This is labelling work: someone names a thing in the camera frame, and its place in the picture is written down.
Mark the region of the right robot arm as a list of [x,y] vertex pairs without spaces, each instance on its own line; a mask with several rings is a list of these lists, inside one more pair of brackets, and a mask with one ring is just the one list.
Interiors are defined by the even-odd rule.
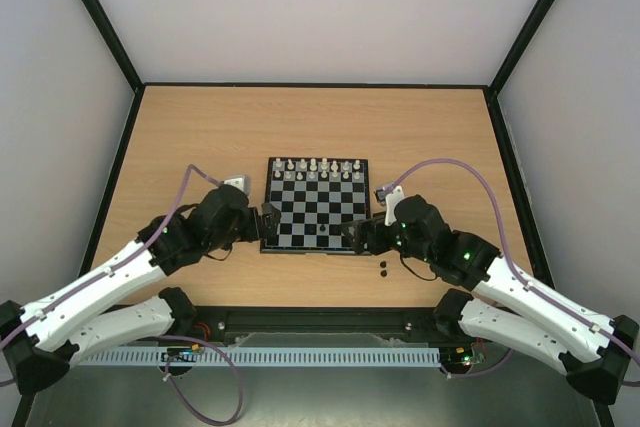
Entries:
[[357,254],[394,250],[425,262],[450,288],[434,312],[438,331],[465,334],[526,354],[565,376],[590,400],[612,405],[627,373],[639,325],[591,311],[512,266],[481,237],[453,230],[421,196],[391,194],[383,213],[340,226]]

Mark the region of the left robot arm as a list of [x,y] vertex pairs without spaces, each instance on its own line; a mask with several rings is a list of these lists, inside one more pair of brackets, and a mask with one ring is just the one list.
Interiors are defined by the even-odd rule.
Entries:
[[25,305],[3,302],[1,352],[11,373],[8,382],[32,395],[97,352],[140,338],[184,334],[195,309],[179,288],[119,311],[112,307],[216,250],[273,236],[280,217],[272,204],[252,207],[243,190],[223,184],[197,204],[174,204],[111,259],[60,290]]

